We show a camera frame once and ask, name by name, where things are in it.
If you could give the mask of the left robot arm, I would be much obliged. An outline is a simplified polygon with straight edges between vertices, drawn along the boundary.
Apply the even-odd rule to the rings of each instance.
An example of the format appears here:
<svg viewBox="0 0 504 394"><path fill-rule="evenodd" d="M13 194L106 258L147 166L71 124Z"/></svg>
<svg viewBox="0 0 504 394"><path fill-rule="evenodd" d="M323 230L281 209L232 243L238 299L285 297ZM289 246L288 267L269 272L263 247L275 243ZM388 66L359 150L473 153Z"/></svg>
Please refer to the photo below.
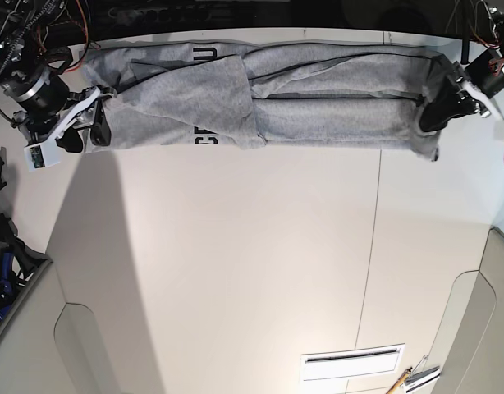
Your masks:
<svg viewBox="0 0 504 394"><path fill-rule="evenodd" d="M504 115L494 97L504 89L504 3L477 1L474 21L463 6L461 60L450 62L439 55L433 59L438 67L438 91L426 103L419 118L423 133L440 131L455 118L478 113L493 117L496 128L504 132Z"/></svg>

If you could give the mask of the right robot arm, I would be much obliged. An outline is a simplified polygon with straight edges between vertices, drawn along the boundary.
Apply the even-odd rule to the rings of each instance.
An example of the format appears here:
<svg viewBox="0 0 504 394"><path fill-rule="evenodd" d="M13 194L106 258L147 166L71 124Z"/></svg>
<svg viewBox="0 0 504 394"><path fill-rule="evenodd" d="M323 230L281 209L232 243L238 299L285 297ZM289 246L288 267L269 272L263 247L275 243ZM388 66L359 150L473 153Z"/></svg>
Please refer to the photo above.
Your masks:
<svg viewBox="0 0 504 394"><path fill-rule="evenodd" d="M93 90L73 92L62 75L79 70L85 57L74 57L67 46L46 43L58 22L68 22L84 35L83 50L89 51L89 4L77 1L75 5L77 17L71 15L67 1L0 1L0 88L21 108L12 115L0 108L0 116L21 131L36 153L48 139L68 153L80 153L82 131L95 146L111 143L103 103L114 96L114 89L95 87L97 98L78 108Z"/></svg>

